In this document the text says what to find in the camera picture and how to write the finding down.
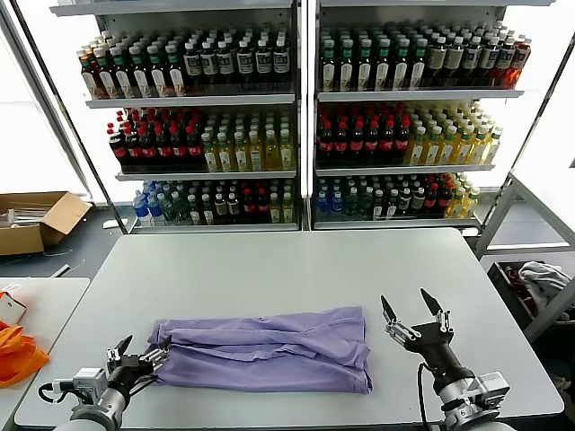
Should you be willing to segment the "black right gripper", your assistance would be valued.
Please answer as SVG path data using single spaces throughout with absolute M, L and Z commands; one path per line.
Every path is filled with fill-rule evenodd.
M 444 310 L 439 301 L 424 288 L 420 289 L 420 293 L 436 323 L 424 323 L 412 328 L 405 326 L 381 295 L 385 331 L 398 344 L 405 344 L 408 351 L 424 358 L 434 375 L 435 383 L 454 383 L 472 378 L 473 371 L 461 365 L 450 347 L 454 337 L 450 311 Z

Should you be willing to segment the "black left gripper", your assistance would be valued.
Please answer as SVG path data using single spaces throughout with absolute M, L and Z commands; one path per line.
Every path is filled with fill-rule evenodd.
M 132 340 L 129 335 L 107 350 L 110 380 L 116 383 L 135 383 L 154 373 L 154 366 L 162 366 L 169 358 L 170 347 L 157 347 L 144 355 L 123 355 Z

